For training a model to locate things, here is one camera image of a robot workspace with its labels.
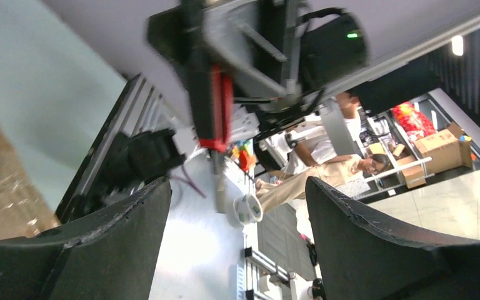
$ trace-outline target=colorful object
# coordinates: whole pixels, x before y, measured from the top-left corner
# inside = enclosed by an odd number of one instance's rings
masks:
[[[404,102],[395,106],[392,109],[392,114],[407,133],[410,141],[417,141],[437,133],[437,130],[433,127],[433,122],[423,113],[416,111],[410,102]]]
[[[240,153],[242,153],[242,152],[245,152],[248,157],[253,156],[253,153],[251,151],[251,149],[252,149],[251,144],[252,143],[253,142],[251,140],[234,142],[234,143],[229,145],[229,147],[227,149],[227,153],[229,154],[229,157],[232,160],[239,159],[240,158]]]
[[[240,169],[244,172],[248,172],[251,168],[254,168],[256,165],[256,156],[249,155],[247,151],[240,151],[238,156],[238,161]]]
[[[472,138],[469,137],[469,136],[461,136],[461,137],[459,138],[459,140],[460,140],[461,142],[470,142],[470,141],[472,141]]]

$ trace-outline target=ceiling light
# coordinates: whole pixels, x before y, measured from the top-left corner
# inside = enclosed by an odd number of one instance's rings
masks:
[[[464,46],[462,36],[452,37],[452,52],[454,53],[454,55],[463,56]]]

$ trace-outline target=brown cardboard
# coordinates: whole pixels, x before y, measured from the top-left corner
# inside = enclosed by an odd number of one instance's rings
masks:
[[[472,141],[459,141],[459,148],[461,151],[462,165],[467,168],[473,168],[474,161],[472,160]]]
[[[452,122],[448,126],[448,130],[459,140],[461,136],[465,136],[464,130],[457,125],[457,123]],[[472,160],[472,141],[459,141],[459,148],[461,152],[461,162],[462,165],[468,168],[474,167],[474,161]]]
[[[445,129],[414,142],[423,158],[432,157],[426,163],[428,174],[437,174],[461,166],[459,139]]]
[[[382,144],[379,142],[375,142],[374,144],[369,145],[369,154],[385,154],[385,150],[382,147]]]
[[[32,237],[58,225],[0,131],[0,239]]]
[[[396,162],[398,166],[403,166],[414,161],[416,161],[414,156],[408,156],[399,159]],[[404,180],[406,181],[406,186],[409,189],[426,184],[426,178],[424,178],[424,169],[420,165],[402,170],[402,176],[404,177]]]
[[[395,158],[400,158],[405,148],[404,144],[398,144],[391,153]]]

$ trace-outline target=black cable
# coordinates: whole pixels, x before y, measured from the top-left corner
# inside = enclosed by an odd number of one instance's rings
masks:
[[[323,99],[323,96],[324,96],[324,93],[326,91],[326,88],[324,87],[323,89],[321,89],[319,91],[319,93],[317,94],[316,98],[314,99],[314,101],[312,101],[312,103],[310,104],[310,106],[308,106],[308,108],[304,111],[304,113],[302,114],[302,116],[308,116],[310,114],[312,114],[314,112],[314,110],[316,109],[316,107],[319,105],[319,103],[321,102],[321,100]]]
[[[374,138],[383,138],[384,136],[389,136],[389,135],[391,135],[390,132],[382,133],[382,134],[376,134],[376,133],[372,132],[372,131],[371,131],[370,129],[368,129],[368,128],[367,128],[367,134],[368,134],[369,136],[374,137]]]
[[[271,100],[258,100],[258,99],[249,99],[249,98],[235,98],[234,103],[242,105],[260,105],[260,104],[270,104]]]
[[[338,7],[329,7],[329,8],[320,9],[318,11],[313,11],[313,8],[310,6],[308,2],[301,3],[301,6],[308,8],[308,10],[310,10],[309,13],[303,14],[301,16],[301,25],[304,23],[307,23],[306,27],[304,28],[304,31],[301,34],[301,37],[303,37],[308,31],[310,31],[314,23],[313,22],[314,19],[324,18],[326,16],[330,16],[331,14],[337,14],[338,16],[343,15],[343,9]]]

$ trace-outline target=person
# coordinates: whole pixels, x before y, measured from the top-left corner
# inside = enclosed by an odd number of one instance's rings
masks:
[[[361,120],[358,113],[360,105],[359,97],[353,89],[336,95],[336,101],[341,109],[345,125],[353,140],[359,139],[361,132]],[[336,163],[350,159],[351,156],[338,156],[332,142],[326,134],[299,142],[289,153],[288,163],[280,171],[273,171],[270,174],[280,179],[286,179],[292,175],[299,174],[313,166],[325,162]]]
[[[363,177],[363,172],[377,174],[389,167],[389,158],[385,154],[373,154],[365,159],[351,155],[349,159],[325,162],[318,166],[295,174],[282,181],[280,185],[257,180],[256,196],[264,214],[281,204],[294,199],[305,199],[306,179],[316,176],[333,187],[349,183]]]

